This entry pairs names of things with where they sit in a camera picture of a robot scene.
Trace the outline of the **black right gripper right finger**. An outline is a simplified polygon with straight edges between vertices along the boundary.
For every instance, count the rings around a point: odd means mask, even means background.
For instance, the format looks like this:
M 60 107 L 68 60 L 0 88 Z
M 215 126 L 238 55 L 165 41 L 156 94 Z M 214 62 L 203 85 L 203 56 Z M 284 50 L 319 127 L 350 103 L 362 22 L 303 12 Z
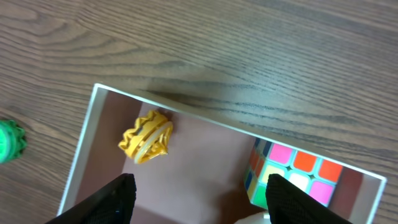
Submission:
M 266 187 L 272 224 L 351 224 L 279 174 L 271 174 Z

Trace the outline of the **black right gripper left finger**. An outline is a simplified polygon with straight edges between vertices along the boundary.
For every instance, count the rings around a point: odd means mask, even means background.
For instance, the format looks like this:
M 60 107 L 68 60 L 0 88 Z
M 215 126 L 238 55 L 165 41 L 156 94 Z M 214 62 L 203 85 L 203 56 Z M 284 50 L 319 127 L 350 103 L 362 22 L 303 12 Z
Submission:
M 129 224 L 136 201 L 133 174 L 121 174 L 46 224 Z

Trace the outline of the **white duck plush toy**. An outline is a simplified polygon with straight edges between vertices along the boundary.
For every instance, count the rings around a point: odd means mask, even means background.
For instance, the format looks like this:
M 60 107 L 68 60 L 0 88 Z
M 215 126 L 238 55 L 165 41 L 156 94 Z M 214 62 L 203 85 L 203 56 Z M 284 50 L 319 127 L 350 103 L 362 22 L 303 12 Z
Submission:
M 268 212 L 260 212 L 246 218 L 242 218 L 234 224 L 271 224 L 271 219 Z

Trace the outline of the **multicolour puzzle cube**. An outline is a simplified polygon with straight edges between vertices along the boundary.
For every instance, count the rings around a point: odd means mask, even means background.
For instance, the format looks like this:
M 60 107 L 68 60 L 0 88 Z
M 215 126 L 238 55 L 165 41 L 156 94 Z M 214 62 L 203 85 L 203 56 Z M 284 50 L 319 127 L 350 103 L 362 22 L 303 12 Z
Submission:
M 249 201 L 267 208 L 266 187 L 279 174 L 317 202 L 328 206 L 343 166 L 306 152 L 257 138 L 249 157 L 244 187 Z

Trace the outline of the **gold wheel disc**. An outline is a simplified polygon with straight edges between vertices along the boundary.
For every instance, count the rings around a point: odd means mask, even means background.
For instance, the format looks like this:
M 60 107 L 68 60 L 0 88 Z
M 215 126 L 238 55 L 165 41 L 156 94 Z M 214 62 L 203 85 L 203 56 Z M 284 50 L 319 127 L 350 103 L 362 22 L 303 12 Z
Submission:
M 168 154 L 168 143 L 173 131 L 173 123 L 156 110 L 138 117 L 134 127 L 123 133 L 118 147 L 135 164 L 142 164 L 157 156 Z

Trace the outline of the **green wheel disc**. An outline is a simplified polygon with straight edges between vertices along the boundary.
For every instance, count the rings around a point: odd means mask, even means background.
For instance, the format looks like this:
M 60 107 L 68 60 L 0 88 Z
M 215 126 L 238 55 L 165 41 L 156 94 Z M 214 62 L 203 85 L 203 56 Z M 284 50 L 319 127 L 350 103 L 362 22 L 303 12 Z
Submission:
M 21 157 L 26 146 L 25 130 L 14 120 L 1 120 L 1 163 Z

